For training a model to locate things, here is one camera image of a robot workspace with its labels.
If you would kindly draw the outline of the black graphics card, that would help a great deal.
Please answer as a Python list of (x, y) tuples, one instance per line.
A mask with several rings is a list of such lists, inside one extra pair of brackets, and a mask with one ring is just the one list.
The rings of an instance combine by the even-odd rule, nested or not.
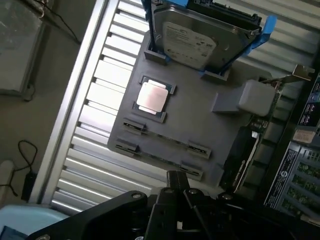
[(309, 82), (315, 73), (313, 68), (296, 65), (292, 74), (280, 78), (259, 77), (258, 82), (275, 90), (269, 112), (265, 116), (253, 113), (246, 126), (242, 126), (232, 144), (223, 165), (223, 175), (219, 185), (226, 191), (235, 192), (248, 175), (248, 166), (258, 153), (263, 152), (263, 141), (271, 144), (263, 156), (271, 160), (293, 109), (294, 96), (284, 93), (285, 85), (293, 82)]

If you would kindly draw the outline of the silver CPU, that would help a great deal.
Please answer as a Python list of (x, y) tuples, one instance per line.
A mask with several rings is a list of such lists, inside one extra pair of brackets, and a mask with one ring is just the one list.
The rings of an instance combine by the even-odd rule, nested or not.
[(163, 112), (169, 95), (172, 95), (175, 88), (166, 83), (147, 78), (142, 82), (137, 96), (136, 105), (140, 111), (157, 115)]

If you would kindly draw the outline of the grey metal cabinet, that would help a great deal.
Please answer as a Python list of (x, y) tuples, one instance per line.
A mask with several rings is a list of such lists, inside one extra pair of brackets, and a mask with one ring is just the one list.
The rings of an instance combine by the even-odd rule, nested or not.
[(0, 0), (0, 95), (29, 91), (43, 29), (38, 15), (18, 0)]

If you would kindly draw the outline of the grey printed parts rack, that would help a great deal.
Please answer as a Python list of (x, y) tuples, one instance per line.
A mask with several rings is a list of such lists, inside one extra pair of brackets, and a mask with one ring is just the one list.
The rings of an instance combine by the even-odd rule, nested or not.
[[(242, 85), (260, 70), (238, 62), (225, 84), (201, 77), (176, 62), (147, 58), (146, 33), (123, 95), (107, 146), (110, 150), (165, 170), (180, 170), (210, 186), (220, 186), (223, 166), (241, 127), (252, 113), (240, 110)], [(136, 104), (143, 81), (174, 87), (161, 113), (152, 115)]]

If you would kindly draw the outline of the light blue plastic housing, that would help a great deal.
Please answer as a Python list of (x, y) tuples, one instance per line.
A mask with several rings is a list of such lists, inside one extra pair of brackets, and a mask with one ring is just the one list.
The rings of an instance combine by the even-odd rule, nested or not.
[(6, 205), (0, 208), (0, 240), (25, 240), (30, 234), (69, 216), (33, 205)]

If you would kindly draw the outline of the black power adapter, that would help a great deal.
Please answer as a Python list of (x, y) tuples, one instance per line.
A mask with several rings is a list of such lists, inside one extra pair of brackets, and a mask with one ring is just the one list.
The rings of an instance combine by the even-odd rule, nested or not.
[(24, 184), (21, 193), (21, 200), (28, 201), (30, 199), (37, 174), (34, 172), (29, 172), (25, 175)]

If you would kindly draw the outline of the black PC case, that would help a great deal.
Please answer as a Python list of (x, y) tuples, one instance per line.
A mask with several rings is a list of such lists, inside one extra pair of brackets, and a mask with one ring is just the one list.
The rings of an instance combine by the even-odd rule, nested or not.
[(320, 73), (264, 205), (320, 226)]

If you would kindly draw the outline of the light grey holder block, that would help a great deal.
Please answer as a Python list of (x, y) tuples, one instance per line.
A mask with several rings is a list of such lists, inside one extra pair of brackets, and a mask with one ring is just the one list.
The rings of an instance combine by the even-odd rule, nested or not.
[(237, 104), (240, 110), (260, 117), (269, 113), (276, 94), (274, 87), (250, 79), (241, 86), (241, 90)]

